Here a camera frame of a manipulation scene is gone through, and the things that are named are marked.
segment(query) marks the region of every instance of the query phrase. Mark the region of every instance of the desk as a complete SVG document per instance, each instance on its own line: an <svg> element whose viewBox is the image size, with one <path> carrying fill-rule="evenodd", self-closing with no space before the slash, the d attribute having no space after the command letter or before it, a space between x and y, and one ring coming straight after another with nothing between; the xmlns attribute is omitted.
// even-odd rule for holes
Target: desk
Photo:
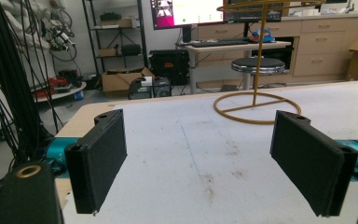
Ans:
<svg viewBox="0 0 358 224"><path fill-rule="evenodd" d="M277 41L276 43L263 43L263 49L279 49L291 45L290 42ZM234 45L234 46L221 46L221 47L209 47L209 48L193 48L191 46L185 46L188 50L190 57L190 93L196 92L197 84L197 72L202 67L197 66L196 54L198 53L217 53L217 52L228 52L228 51L248 51L248 57L251 56L252 50L258 49L258 44L247 44L247 45ZM218 70L220 73L225 73L227 70Z"/></svg>
<svg viewBox="0 0 358 224"><path fill-rule="evenodd" d="M311 125L333 139L358 139L358 82L263 92L297 102ZM123 108L128 157L100 213L77 214L69 194L65 223L355 223L358 182L350 183L339 217L316 217L269 155L273 126L219 116L213 102L222 94L80 108L57 136L83 136L95 116ZM243 101L223 104L237 100ZM254 112L271 119L276 108L257 107ZM293 111L289 105L279 109Z"/></svg>

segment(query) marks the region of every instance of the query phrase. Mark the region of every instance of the black cable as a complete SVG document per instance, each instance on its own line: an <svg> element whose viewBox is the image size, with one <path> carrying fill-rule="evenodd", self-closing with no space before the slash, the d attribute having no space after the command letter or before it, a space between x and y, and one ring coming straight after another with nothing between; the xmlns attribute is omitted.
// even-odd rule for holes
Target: black cable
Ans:
<svg viewBox="0 0 358 224"><path fill-rule="evenodd" d="M29 0L26 0L26 5L27 5L27 8L29 10L29 14L31 14L31 18L35 18L35 14L34 12L32 11L32 8L30 6L30 2ZM39 43L41 43L41 38L40 38L40 35L39 33L37 32L37 30L35 31L37 33L37 38L38 38L38 41ZM48 68L47 68L47 63L46 63L46 58L45 58L45 52L43 50L43 47L42 47L42 44L40 45L40 49L41 49L41 52L42 52L42 57L43 57L43 62L44 62L44 65L45 65L45 74L46 74L46 78L43 77L43 70L42 70L42 67L41 67L41 62L39 60L39 56L37 54L37 48L36 48L36 44L35 44L35 41L34 41L34 36L33 36L33 42L34 42L34 53L36 55L36 59L37 59L37 64L39 65L39 71L40 73L42 74L42 78L44 79L45 83L47 83L47 87L49 88L49 83L48 83ZM31 62L29 62L29 65L30 65L30 69L33 71L33 67L31 65ZM58 122L57 122L57 119L60 121L61 125L63 126L62 124L62 121L60 120L60 118L58 118L58 114L56 113L55 109L54 109L54 106L52 106L52 96L51 94L49 93L48 91L48 97L49 97L49 100L50 100L50 105L51 105L51 111L52 111L52 116L53 116L53 121L54 121L54 126L55 126L55 129L56 129L56 133L58 133L59 129L58 129Z"/></svg>
<svg viewBox="0 0 358 224"><path fill-rule="evenodd" d="M16 166L30 160L39 142L50 138L51 134L44 129L38 117L31 89L5 17L5 12L0 6L0 84L7 98L19 139L19 153L14 155ZM5 129L5 132L9 134L10 130Z"/></svg>
<svg viewBox="0 0 358 224"><path fill-rule="evenodd" d="M70 54L71 58L70 59L62 59L62 58L59 58L57 55L54 55L52 50L49 50L48 52L51 54L52 57L54 57L55 59L57 59L58 61L61 61L61 62L65 62L65 63L68 63L68 62L71 62L73 61L76 56L77 56L77 49L75 46L73 46L74 50L75 50L75 55L72 56L72 53Z"/></svg>

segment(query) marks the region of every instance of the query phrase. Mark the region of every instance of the bar stool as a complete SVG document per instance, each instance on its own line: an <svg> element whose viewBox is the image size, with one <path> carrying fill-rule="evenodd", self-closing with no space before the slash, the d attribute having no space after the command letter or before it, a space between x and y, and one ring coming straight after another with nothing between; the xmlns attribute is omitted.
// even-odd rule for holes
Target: bar stool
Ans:
<svg viewBox="0 0 358 224"><path fill-rule="evenodd" d="M231 68L243 74L243 89L249 90L250 77L257 70L257 58L240 58L232 61ZM284 72L284 62L278 59L262 58L259 75L273 75Z"/></svg>

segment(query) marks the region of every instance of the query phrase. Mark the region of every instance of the red object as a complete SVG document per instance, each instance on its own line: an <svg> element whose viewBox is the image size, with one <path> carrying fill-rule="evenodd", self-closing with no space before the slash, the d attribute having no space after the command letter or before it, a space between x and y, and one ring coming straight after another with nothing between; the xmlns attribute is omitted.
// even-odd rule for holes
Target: red object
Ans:
<svg viewBox="0 0 358 224"><path fill-rule="evenodd" d="M52 7L56 7L56 6L57 6L57 2L54 1L54 0L51 0L51 1L50 1L50 5L51 5Z"/></svg>
<svg viewBox="0 0 358 224"><path fill-rule="evenodd" d="M64 77L50 77L48 79L48 84L50 84L51 86L64 86L69 85L70 83Z"/></svg>
<svg viewBox="0 0 358 224"><path fill-rule="evenodd" d="M38 98L38 99L48 98L48 96L52 95L52 94L54 94L54 89L53 88L42 89L42 90L33 92L34 98Z"/></svg>

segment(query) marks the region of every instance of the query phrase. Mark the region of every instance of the blue object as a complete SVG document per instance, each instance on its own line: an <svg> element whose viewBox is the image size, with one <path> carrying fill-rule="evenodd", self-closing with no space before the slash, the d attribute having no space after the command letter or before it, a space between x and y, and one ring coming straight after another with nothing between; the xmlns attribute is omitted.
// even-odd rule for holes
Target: blue object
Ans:
<svg viewBox="0 0 358 224"><path fill-rule="evenodd" d="M251 39L252 40L259 40L260 39L261 30L257 29L252 33ZM264 38L263 43L275 42L275 38L272 36L271 31L269 29L264 29Z"/></svg>
<svg viewBox="0 0 358 224"><path fill-rule="evenodd" d="M51 144L48 146L48 152L46 154L46 158L55 159L56 162L62 164L67 170L66 158L65 158L65 148L77 141L77 137L58 137L55 138ZM68 172L65 172L60 177L68 178Z"/></svg>

